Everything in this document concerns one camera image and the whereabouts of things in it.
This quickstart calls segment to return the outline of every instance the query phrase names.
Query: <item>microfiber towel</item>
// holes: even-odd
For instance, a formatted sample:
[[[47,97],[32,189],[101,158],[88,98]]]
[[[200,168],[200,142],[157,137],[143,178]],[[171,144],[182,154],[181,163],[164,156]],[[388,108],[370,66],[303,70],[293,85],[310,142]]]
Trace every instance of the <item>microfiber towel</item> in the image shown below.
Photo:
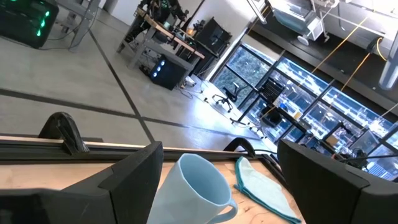
[[[240,157],[235,164],[238,184],[234,187],[251,200],[290,223],[301,223],[282,193],[282,187],[253,169],[248,159]]]

